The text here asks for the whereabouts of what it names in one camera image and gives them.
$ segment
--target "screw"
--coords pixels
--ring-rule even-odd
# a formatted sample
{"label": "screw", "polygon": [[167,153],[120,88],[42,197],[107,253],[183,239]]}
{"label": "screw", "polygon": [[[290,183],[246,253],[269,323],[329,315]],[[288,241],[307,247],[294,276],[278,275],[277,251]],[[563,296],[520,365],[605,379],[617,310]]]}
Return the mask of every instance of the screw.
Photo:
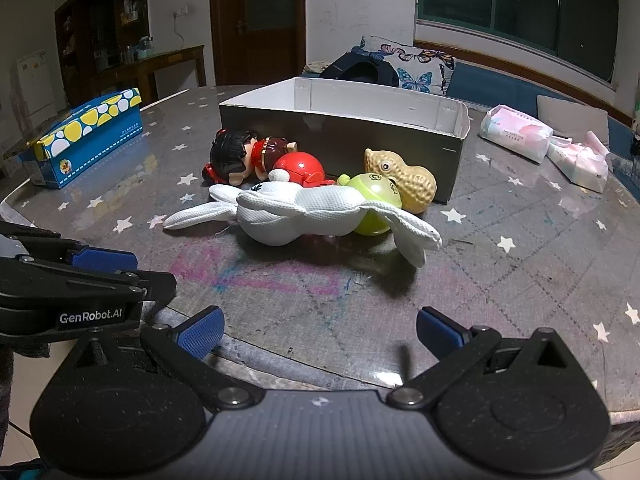
{"label": "screw", "polygon": [[225,404],[237,406],[249,400],[249,392],[236,386],[230,386],[228,388],[222,388],[218,392],[218,399]]}
{"label": "screw", "polygon": [[415,388],[402,387],[392,392],[391,398],[399,406],[415,406],[424,400],[424,395]]}

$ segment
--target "pillow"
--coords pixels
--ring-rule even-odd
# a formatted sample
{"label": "pillow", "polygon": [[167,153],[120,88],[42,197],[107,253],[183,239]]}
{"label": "pillow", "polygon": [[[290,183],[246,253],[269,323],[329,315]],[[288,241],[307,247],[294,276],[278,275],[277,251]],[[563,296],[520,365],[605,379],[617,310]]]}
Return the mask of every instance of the pillow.
{"label": "pillow", "polygon": [[456,58],[438,50],[403,45],[377,36],[363,36],[356,54],[383,59],[398,72],[399,84],[407,90],[445,96]]}
{"label": "pillow", "polygon": [[590,131],[602,144],[609,145],[609,121],[606,110],[539,95],[538,118],[551,126],[556,136],[571,137],[574,143],[584,144],[587,132]]}

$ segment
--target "white rabbit plush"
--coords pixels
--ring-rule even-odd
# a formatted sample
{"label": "white rabbit plush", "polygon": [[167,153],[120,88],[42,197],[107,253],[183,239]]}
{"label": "white rabbit plush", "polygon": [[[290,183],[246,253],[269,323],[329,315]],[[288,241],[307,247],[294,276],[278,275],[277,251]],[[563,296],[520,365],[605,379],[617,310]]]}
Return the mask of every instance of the white rabbit plush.
{"label": "white rabbit plush", "polygon": [[217,202],[177,212],[164,221],[164,228],[237,220],[254,240],[280,246],[303,234],[346,235],[368,211],[375,211],[386,219],[398,250],[415,267],[424,265],[425,250],[442,246],[440,234],[427,222],[391,204],[366,200],[353,187],[304,188],[293,182],[263,182],[242,190],[216,184],[209,194]]}

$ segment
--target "black backpack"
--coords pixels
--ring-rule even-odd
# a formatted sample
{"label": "black backpack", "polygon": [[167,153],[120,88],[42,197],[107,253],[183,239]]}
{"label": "black backpack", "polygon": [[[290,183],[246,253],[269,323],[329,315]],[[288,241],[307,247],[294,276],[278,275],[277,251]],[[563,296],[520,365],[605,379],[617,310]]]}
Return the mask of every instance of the black backpack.
{"label": "black backpack", "polygon": [[324,79],[360,81],[384,86],[398,86],[398,74],[388,62],[347,52],[336,59],[320,74]]}

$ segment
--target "cable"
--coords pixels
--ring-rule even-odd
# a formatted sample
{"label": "cable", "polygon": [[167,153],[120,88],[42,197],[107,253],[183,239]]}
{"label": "cable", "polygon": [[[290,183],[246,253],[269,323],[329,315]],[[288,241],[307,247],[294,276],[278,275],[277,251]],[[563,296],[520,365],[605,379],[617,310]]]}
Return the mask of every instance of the cable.
{"label": "cable", "polygon": [[176,33],[177,36],[180,36],[182,40],[182,46],[180,47],[180,50],[182,50],[184,48],[184,36],[180,34],[180,32],[178,32],[178,13],[177,12],[174,12],[174,32]]}
{"label": "cable", "polygon": [[24,436],[26,436],[27,438],[30,438],[31,440],[33,440],[33,437],[27,433],[26,431],[24,431],[22,428],[16,426],[14,423],[12,423],[11,421],[9,421],[9,426],[11,426],[12,428],[14,428],[15,431],[19,431],[20,433],[22,433]]}

